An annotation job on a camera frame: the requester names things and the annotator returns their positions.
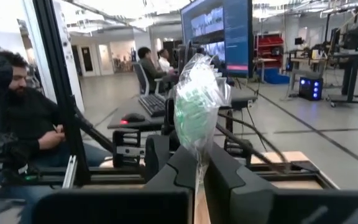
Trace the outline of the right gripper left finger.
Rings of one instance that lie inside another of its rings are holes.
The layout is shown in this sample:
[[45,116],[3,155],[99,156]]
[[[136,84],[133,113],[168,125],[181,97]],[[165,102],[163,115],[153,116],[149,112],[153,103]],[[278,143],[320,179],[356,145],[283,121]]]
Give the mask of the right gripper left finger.
[[41,198],[32,224],[193,224],[196,168],[181,147],[143,187],[62,189]]

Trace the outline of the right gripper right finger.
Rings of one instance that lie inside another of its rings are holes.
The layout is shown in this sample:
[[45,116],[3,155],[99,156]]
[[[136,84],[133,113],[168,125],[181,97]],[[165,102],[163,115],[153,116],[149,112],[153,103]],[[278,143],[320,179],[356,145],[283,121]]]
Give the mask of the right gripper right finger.
[[211,224],[358,224],[358,190],[280,189],[218,145],[209,154]]

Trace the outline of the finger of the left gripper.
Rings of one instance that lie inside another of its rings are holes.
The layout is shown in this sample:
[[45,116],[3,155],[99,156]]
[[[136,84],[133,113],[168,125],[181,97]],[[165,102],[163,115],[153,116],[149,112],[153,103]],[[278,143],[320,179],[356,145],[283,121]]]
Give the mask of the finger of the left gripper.
[[149,135],[145,142],[145,180],[150,181],[170,159],[168,136]]

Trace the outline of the green white toothbrush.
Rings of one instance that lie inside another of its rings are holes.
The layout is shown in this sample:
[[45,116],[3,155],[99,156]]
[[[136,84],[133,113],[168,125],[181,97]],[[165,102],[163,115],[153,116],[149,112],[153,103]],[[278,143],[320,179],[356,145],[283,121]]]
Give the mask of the green white toothbrush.
[[209,166],[218,112],[231,106],[231,86],[212,67],[213,57],[195,54],[175,86],[174,125],[181,146],[197,160],[195,192]]

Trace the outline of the black computer mouse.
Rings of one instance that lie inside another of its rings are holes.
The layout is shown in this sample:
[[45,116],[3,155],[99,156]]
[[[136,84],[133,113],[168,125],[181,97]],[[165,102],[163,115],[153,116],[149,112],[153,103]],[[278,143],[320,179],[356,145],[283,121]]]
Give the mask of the black computer mouse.
[[129,113],[124,115],[120,124],[129,124],[129,123],[141,123],[145,121],[145,116],[139,113]]

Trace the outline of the grey office desk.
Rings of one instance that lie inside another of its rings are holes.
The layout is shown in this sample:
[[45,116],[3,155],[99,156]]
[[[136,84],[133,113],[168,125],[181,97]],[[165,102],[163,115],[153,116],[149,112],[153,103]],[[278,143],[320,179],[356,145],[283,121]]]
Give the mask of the grey office desk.
[[[238,88],[231,89],[231,105],[220,107],[220,110],[241,110],[247,108],[249,104],[254,103],[257,97],[253,93],[248,93]],[[126,100],[121,106],[119,106],[113,113],[108,129],[138,129],[140,131],[155,131],[161,128],[164,123],[164,116],[151,117],[146,110],[139,104],[139,97],[135,96],[131,99]],[[142,122],[122,122],[121,119],[128,114],[136,113],[144,116]]]

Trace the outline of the black keyboard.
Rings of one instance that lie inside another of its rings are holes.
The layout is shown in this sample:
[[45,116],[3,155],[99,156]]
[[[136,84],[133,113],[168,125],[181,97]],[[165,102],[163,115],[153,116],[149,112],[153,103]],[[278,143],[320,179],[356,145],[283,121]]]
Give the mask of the black keyboard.
[[159,95],[141,95],[139,96],[139,103],[150,117],[165,115],[165,99]]

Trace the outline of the grey office chair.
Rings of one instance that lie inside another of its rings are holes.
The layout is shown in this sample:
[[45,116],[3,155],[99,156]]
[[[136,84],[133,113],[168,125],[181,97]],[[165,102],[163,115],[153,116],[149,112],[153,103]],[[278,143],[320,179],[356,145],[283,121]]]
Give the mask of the grey office chair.
[[135,74],[137,75],[139,85],[140,85],[140,94],[141,95],[149,95],[154,93],[165,93],[164,83],[162,81],[162,78],[157,78],[155,81],[157,82],[157,87],[154,93],[152,93],[149,90],[149,81],[147,80],[147,77],[145,75],[144,69],[142,68],[142,65],[139,62],[133,62],[132,63]]

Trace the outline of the person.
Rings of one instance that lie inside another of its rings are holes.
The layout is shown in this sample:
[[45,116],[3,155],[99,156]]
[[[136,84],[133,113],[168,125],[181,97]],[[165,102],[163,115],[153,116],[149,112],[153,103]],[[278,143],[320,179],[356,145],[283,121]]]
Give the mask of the person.
[[158,51],[158,63],[160,65],[161,70],[169,74],[175,74],[175,69],[170,65],[168,59],[169,53],[167,49],[161,49]]
[[[19,149],[25,149],[29,162],[36,168],[63,167],[70,156],[65,141],[63,120],[58,106],[36,89],[27,87],[26,60],[19,54],[0,51],[0,59],[12,66],[12,79],[7,90],[7,124],[18,140]],[[83,143],[87,164],[99,167],[112,154],[105,149]],[[24,199],[18,224],[32,224],[32,207],[51,193],[51,187],[43,185],[8,186],[0,188],[0,196]]]
[[148,47],[140,47],[137,51],[139,63],[142,65],[147,80],[149,81],[149,90],[154,93],[157,87],[155,79],[166,77],[169,73],[155,68],[151,59],[151,53]]

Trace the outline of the blue storage bin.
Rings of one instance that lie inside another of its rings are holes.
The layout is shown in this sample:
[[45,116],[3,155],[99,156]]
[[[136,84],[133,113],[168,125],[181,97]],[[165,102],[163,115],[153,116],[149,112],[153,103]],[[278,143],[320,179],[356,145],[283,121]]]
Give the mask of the blue storage bin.
[[269,84],[288,84],[290,77],[280,74],[278,68],[266,68],[264,80]]

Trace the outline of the computer tower blue lights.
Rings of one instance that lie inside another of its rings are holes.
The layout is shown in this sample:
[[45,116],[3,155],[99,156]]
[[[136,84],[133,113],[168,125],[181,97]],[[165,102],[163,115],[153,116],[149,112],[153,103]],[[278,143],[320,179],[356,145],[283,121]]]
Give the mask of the computer tower blue lights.
[[323,89],[322,78],[300,77],[298,96],[309,101],[319,101]]

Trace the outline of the large blue-screen monitor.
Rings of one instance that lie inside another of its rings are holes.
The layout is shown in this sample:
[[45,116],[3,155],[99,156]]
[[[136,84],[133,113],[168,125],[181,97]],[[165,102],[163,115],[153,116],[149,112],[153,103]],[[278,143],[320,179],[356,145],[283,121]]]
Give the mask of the large blue-screen monitor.
[[230,76],[253,77],[252,0],[194,0],[180,15],[184,42],[217,55]]

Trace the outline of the red storage shelf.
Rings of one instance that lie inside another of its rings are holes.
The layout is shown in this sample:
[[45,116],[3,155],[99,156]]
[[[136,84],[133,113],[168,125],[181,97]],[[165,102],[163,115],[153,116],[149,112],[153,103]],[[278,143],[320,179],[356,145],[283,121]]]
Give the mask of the red storage shelf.
[[283,47],[280,32],[254,35],[254,58],[265,68],[282,68]]

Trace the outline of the silver angle bracket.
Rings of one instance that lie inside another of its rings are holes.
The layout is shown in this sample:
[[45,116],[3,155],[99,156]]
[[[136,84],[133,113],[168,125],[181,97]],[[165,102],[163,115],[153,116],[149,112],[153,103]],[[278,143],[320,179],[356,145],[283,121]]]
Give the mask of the silver angle bracket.
[[76,168],[77,168],[77,158],[76,156],[71,155],[68,160],[65,177],[62,184],[63,189],[70,189],[73,187],[75,176],[76,176]]

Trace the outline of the black aluminium rig frame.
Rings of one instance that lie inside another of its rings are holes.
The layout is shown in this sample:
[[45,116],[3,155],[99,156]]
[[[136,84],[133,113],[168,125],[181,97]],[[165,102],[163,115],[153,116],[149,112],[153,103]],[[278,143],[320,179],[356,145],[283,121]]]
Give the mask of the black aluminium rig frame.
[[[80,134],[81,119],[76,117],[76,100],[72,94],[60,31],[52,0],[23,0],[34,7],[34,16],[39,26],[40,38],[48,63],[50,79],[58,103],[58,112],[67,126],[70,152],[77,158],[76,176],[79,185],[96,184],[145,184],[145,167],[108,168],[91,171],[86,163],[83,140]],[[63,184],[67,168],[44,168],[40,171],[40,185]]]

